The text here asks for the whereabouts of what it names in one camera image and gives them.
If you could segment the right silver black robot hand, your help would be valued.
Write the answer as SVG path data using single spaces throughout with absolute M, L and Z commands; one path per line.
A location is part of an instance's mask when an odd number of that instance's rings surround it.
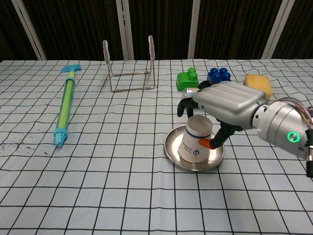
M 200 140 L 200 145 L 215 149 L 224 144 L 236 131 L 252 129 L 256 111 L 268 105 L 263 91 L 232 81 L 213 83 L 201 82 L 199 89 L 189 98 L 183 98 L 177 107 L 178 117 L 187 112 L 190 118 L 193 110 L 199 108 L 220 122 L 220 129 L 214 138 Z

